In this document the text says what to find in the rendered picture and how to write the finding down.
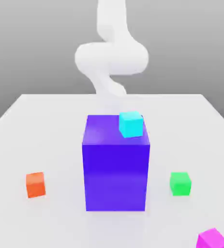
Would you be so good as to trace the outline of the small cyan cube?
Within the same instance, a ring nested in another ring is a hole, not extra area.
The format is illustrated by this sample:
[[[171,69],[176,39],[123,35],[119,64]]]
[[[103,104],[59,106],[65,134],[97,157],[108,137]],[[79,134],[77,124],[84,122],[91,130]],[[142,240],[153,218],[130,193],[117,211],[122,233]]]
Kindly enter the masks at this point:
[[[143,135],[143,117],[138,111],[121,112],[119,114],[119,131],[124,138]]]

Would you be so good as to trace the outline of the small green cube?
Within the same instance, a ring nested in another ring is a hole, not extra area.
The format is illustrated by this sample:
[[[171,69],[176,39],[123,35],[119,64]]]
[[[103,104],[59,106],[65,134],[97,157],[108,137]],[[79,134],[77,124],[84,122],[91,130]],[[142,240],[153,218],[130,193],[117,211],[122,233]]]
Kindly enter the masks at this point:
[[[173,196],[189,196],[192,181],[187,172],[171,172],[170,189]]]

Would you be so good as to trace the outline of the small orange cube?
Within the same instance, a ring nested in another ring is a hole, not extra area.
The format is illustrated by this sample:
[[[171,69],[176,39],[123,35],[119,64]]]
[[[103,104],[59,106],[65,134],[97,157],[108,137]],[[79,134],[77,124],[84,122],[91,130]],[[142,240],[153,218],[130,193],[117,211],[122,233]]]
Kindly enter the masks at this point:
[[[28,198],[43,196],[45,191],[45,178],[43,172],[26,175],[26,189]]]

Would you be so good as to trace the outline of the small magenta cube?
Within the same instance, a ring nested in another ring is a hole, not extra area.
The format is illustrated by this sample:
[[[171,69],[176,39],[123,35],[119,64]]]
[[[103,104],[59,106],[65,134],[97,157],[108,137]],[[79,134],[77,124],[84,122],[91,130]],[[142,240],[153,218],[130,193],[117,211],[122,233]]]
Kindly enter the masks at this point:
[[[198,235],[196,248],[224,248],[224,237],[216,228],[206,230]]]

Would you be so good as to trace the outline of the large purple box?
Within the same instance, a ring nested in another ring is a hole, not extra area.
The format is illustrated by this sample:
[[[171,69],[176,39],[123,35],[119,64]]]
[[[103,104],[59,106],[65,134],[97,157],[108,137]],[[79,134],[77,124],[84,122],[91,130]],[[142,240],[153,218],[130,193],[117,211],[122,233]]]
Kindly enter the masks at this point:
[[[88,115],[82,141],[87,211],[144,211],[150,141],[124,138],[117,115]]]

